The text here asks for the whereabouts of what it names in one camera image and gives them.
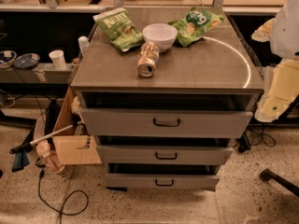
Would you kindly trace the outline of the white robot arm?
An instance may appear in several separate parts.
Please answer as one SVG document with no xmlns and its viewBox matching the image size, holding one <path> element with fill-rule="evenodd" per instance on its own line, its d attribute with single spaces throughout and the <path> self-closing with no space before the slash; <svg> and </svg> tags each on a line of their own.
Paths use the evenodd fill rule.
<svg viewBox="0 0 299 224">
<path fill-rule="evenodd" d="M 281 58 L 264 72 L 264 93 L 254 118 L 261 122 L 278 119 L 299 95 L 299 0 L 288 0 L 273 19 L 270 49 Z"/>
</svg>

